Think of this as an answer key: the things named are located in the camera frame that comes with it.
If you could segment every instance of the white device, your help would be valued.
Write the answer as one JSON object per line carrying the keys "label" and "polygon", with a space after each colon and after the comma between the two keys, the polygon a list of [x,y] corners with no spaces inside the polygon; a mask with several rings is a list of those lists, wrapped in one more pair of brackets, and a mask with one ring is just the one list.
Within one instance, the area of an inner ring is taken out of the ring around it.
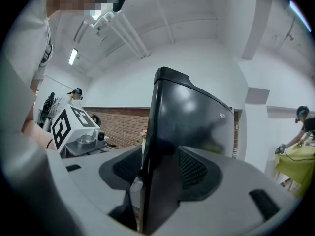
{"label": "white device", "polygon": [[60,153],[67,143],[76,141],[82,135],[92,136],[95,129],[100,127],[87,112],[67,104],[52,123],[51,132],[55,149]]}

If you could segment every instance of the yellow cloth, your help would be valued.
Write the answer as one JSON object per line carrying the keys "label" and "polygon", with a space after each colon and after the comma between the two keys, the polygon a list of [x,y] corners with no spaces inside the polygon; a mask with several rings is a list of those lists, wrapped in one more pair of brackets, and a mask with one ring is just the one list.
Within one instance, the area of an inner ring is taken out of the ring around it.
{"label": "yellow cloth", "polygon": [[291,160],[286,154],[276,154],[276,170],[301,185],[297,197],[303,196],[312,182],[315,173],[314,153],[315,147],[295,146],[288,154],[289,157],[293,160],[310,159],[299,162]]}

